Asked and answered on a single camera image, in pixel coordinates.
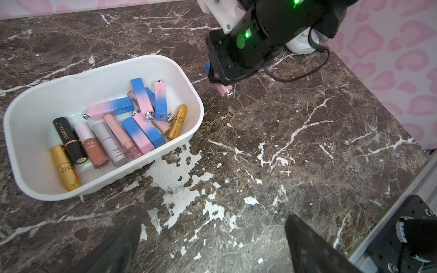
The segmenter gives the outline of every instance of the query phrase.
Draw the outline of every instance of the brand label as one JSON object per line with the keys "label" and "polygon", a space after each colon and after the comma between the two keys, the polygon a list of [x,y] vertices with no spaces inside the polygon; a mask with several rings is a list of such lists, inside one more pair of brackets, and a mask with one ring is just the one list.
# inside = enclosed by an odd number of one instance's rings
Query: brand label
{"label": "brand label", "polygon": [[70,171],[70,170],[73,170],[73,169],[75,169],[74,165],[73,165],[73,164],[70,164],[70,165],[68,165],[68,166],[64,166],[64,167],[62,167],[62,169],[61,169],[61,173],[64,173],[64,172],[66,172],[66,171]]}
{"label": "brand label", "polygon": [[185,121],[185,118],[184,118],[183,116],[175,117],[175,119],[180,120],[181,122],[184,122],[184,121]]}
{"label": "brand label", "polygon": [[119,115],[119,114],[122,114],[122,113],[126,113],[127,111],[128,111],[127,109],[120,109],[120,110],[115,111],[113,113],[113,115],[116,116],[116,115]]}
{"label": "brand label", "polygon": [[68,138],[68,135],[67,135],[67,132],[65,132],[65,129],[64,129],[64,127],[62,126],[62,123],[57,122],[56,125],[58,126],[59,132],[61,132],[62,137],[63,137],[64,139],[67,139],[67,138]]}

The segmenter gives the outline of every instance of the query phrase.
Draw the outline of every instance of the pink lip gloss bottle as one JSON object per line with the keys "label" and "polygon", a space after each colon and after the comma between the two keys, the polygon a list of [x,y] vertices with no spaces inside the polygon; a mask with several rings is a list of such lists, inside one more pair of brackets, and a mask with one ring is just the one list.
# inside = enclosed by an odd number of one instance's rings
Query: pink lip gloss bottle
{"label": "pink lip gloss bottle", "polygon": [[[128,92],[128,96],[131,98],[132,104],[135,108],[135,110],[132,112],[132,116],[135,116],[136,114],[138,114],[140,112],[139,107],[138,107],[138,102],[136,100],[135,94],[134,94],[134,90],[131,90]],[[165,121],[157,121],[157,120],[153,120],[152,123],[164,134],[167,135],[168,131],[170,131],[170,127],[167,125],[167,123]]]}
{"label": "pink lip gloss bottle", "polygon": [[113,114],[106,114],[103,117],[103,120],[108,124],[111,131],[114,133],[115,137],[121,143],[121,145],[125,148],[132,159],[137,159],[142,156],[141,151],[135,145],[133,140],[129,137],[129,135],[124,131],[121,127],[117,119],[115,119]]}

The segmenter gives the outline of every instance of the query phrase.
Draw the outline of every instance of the pink cosmetic cap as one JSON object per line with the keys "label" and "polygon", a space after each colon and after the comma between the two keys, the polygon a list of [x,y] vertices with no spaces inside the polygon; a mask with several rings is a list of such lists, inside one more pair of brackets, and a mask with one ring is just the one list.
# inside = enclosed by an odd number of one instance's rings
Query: pink cosmetic cap
{"label": "pink cosmetic cap", "polygon": [[120,123],[117,121],[117,119],[113,114],[106,114],[103,117],[103,120],[106,122],[106,124],[108,124],[109,128],[114,133],[118,141],[123,145],[123,147],[128,141],[132,140],[129,137],[128,133],[126,133],[124,129],[121,127]]}
{"label": "pink cosmetic cap", "polygon": [[167,125],[165,121],[157,121],[153,120],[152,123],[164,134],[167,135],[168,131],[170,131],[170,127]]}

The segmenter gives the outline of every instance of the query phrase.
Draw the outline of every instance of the silver lip gloss tube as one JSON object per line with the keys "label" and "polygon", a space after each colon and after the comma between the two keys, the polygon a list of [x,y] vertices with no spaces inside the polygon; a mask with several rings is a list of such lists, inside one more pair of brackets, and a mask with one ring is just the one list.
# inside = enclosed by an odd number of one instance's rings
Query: silver lip gloss tube
{"label": "silver lip gloss tube", "polygon": [[106,123],[101,122],[94,125],[93,132],[116,168],[123,166],[129,161],[129,157],[125,154],[125,151]]}

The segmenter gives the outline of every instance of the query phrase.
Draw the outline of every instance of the marble countertop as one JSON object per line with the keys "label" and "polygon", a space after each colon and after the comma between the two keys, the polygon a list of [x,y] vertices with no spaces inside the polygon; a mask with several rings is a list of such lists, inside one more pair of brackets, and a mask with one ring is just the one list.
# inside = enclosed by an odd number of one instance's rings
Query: marble countertop
{"label": "marble countertop", "polygon": [[[372,229],[427,154],[335,54],[220,97],[203,69],[218,26],[191,0],[0,21],[2,118],[31,86],[145,54],[175,60],[205,107],[189,143],[83,200],[24,195],[2,133],[1,272],[64,272],[132,214],[134,272],[290,272],[289,213],[345,255]],[[286,51],[271,70],[324,58]]]}

